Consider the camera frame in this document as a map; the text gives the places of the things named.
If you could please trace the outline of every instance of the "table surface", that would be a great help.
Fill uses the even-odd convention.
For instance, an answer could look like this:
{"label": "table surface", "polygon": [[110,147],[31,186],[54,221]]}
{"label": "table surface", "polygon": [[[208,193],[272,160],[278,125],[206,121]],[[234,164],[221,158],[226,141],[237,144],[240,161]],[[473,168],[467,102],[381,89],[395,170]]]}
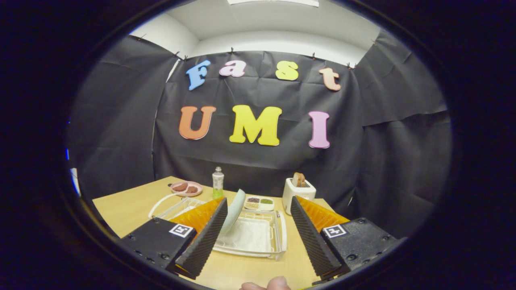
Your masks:
{"label": "table surface", "polygon": [[[124,237],[149,220],[148,214],[154,204],[171,194],[167,185],[179,181],[183,180],[170,176],[94,199],[93,203],[111,229],[119,237]],[[212,200],[212,190],[211,187],[203,186],[202,193],[193,198]],[[228,205],[233,201],[235,194],[224,190]],[[319,278],[315,275],[292,216],[285,213],[281,198],[272,199],[275,210],[283,212],[287,228],[287,251],[278,261],[266,257],[246,257],[212,251],[196,280],[181,277],[217,290],[236,290],[244,282],[253,282],[265,287],[268,281],[276,276],[285,276],[292,290],[309,287],[312,282],[318,281]],[[162,213],[180,200],[179,196],[170,197],[156,208],[154,215]],[[315,199],[314,202],[332,210],[324,199]]]}

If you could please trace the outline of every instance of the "blue letter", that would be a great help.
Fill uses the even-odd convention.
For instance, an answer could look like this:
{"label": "blue letter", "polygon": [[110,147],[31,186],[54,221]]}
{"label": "blue letter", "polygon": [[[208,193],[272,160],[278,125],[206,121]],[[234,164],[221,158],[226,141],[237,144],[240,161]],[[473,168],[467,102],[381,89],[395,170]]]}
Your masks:
{"label": "blue letter", "polygon": [[201,76],[206,76],[208,70],[206,69],[211,62],[209,60],[205,60],[195,67],[186,71],[186,74],[190,77],[190,87],[188,88],[190,91],[204,84],[204,79]]}

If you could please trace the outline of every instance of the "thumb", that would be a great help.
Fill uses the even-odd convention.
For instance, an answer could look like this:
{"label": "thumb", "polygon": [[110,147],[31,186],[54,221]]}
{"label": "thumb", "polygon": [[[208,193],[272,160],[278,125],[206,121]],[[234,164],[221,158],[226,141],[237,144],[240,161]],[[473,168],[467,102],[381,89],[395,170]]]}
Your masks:
{"label": "thumb", "polygon": [[242,288],[240,288],[240,290],[267,290],[267,289],[260,287],[254,283],[246,282],[246,283],[242,284]]}
{"label": "thumb", "polygon": [[267,285],[267,290],[291,290],[287,285],[287,280],[283,276],[272,278]]}

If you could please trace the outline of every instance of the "pink bowl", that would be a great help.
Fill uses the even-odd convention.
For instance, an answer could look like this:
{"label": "pink bowl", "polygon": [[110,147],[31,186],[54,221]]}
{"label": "pink bowl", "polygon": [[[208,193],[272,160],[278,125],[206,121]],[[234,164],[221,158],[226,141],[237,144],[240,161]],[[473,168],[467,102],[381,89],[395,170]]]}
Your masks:
{"label": "pink bowl", "polygon": [[[173,190],[173,188],[174,188],[174,187],[179,186],[179,185],[181,185],[181,184],[183,184],[183,183],[185,183],[185,182],[186,182],[186,183],[188,183],[188,186],[186,187],[186,189],[185,189],[185,190],[183,190],[183,191],[175,191],[175,190]],[[194,193],[192,193],[192,194],[187,194],[187,193],[186,193],[186,191],[188,190],[188,188],[189,188],[190,186],[195,186],[195,187],[197,188],[197,192],[194,192]],[[199,195],[199,194],[202,192],[202,185],[200,185],[200,184],[199,184],[199,183],[197,183],[197,182],[193,182],[193,181],[181,181],[181,182],[176,182],[176,183],[174,183],[174,184],[170,185],[170,190],[171,190],[173,193],[178,194],[178,196],[182,196],[182,197],[194,197],[194,196]]]}

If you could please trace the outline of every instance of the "black fabric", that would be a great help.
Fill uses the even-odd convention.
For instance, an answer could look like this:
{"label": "black fabric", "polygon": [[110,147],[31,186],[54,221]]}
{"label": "black fabric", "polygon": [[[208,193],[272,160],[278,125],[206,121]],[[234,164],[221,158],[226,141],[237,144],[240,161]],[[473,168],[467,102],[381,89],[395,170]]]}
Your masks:
{"label": "black fabric", "polygon": [[154,181],[152,132],[171,52],[129,36],[91,71],[70,117],[68,148],[90,199]]}
{"label": "black fabric", "polygon": [[421,60],[385,31],[354,72],[364,136],[346,214],[408,236],[429,215],[448,176],[452,132],[444,98]]}
{"label": "black fabric", "polygon": [[[186,71],[208,59],[205,83],[189,91]],[[229,60],[247,63],[242,77],[221,76],[219,70]],[[281,60],[299,66],[295,81],[275,75]],[[329,90],[319,70],[330,67],[340,75],[340,91]],[[283,110],[279,116],[278,146],[255,141],[232,143],[234,105],[249,105],[255,118],[267,106]],[[191,128],[201,123],[202,106],[215,106],[210,128],[200,140],[184,139],[179,133],[183,106],[195,106]],[[330,148],[309,147],[312,138],[310,111],[324,111]],[[168,80],[156,115],[153,143],[156,179],[169,175],[201,184],[212,184],[216,166],[222,167],[224,188],[239,188],[249,194],[280,197],[285,179],[302,172],[325,198],[342,211],[343,196],[351,194],[358,174],[362,138],[360,93],[353,73],[346,66],[310,57],[276,52],[236,52],[199,56],[179,64]]]}
{"label": "black fabric", "polygon": [[[186,71],[206,59],[205,83],[188,90]],[[229,60],[247,63],[243,77],[219,74]],[[298,64],[297,80],[276,77],[281,60]],[[70,124],[70,158],[86,197],[170,175],[211,185],[216,166],[227,190],[280,197],[285,179],[298,171],[338,213],[366,217],[398,238],[410,235],[439,198],[452,148],[442,92],[386,32],[352,70],[289,53],[220,53],[180,61],[165,82],[174,61],[165,49],[128,37],[93,70]],[[340,91],[324,85],[325,67],[340,75]],[[249,105],[256,118],[267,106],[281,108],[280,144],[230,142],[235,105]],[[204,138],[179,134],[184,106],[199,109],[194,130],[202,106],[217,108]],[[310,111],[330,115],[330,148],[309,147]]]}
{"label": "black fabric", "polygon": [[354,72],[360,86],[363,126],[447,110],[430,71],[385,30]]}

